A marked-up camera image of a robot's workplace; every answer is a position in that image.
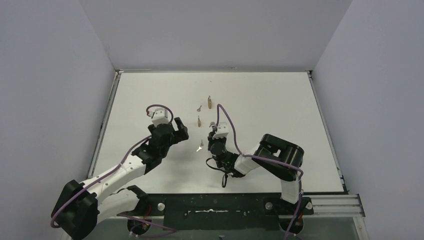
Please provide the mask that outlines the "large brass padlock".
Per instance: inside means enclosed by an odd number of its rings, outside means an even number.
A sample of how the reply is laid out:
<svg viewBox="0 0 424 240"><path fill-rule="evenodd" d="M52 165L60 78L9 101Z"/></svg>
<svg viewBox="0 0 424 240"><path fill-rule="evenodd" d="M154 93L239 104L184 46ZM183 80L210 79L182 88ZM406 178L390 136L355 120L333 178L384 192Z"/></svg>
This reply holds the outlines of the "large brass padlock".
<svg viewBox="0 0 424 240"><path fill-rule="evenodd" d="M208 106L208 109L210 109L210 110L213 108L213 102L212 102L212 98L211 98L210 95L207 98L207 106Z"/></svg>

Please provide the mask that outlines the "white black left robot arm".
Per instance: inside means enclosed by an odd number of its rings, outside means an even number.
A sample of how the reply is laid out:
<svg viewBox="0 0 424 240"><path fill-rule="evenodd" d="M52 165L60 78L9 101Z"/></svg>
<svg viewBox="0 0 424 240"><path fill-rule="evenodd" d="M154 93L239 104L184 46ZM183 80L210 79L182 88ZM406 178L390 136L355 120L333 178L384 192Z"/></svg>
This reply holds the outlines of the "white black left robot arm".
<svg viewBox="0 0 424 240"><path fill-rule="evenodd" d="M82 182L69 181L52 210L50 226L62 229L72 240L87 237L101 221L121 212L143 213L148 207L145 193L137 188L129 201L103 205L130 181L146 175L162 163L171 146L189 139L188 128L179 117L171 123L151 124L150 135L130 147L111 169Z"/></svg>

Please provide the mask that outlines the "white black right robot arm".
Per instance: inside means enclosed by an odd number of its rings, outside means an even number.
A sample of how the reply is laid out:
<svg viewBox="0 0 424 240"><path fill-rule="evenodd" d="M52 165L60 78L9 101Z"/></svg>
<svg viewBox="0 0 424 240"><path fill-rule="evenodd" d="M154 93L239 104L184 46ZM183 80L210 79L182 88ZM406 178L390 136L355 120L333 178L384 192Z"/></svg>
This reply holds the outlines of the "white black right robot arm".
<svg viewBox="0 0 424 240"><path fill-rule="evenodd" d="M282 209L295 213L301 207L301 166L305 151L292 142L265 134L252 151L234 153L227 150L227 135L227 132L211 131L207 137L207 150L216 164L207 166L223 173L221 187L227 186L228 177L243 178L262 167L280 180Z"/></svg>

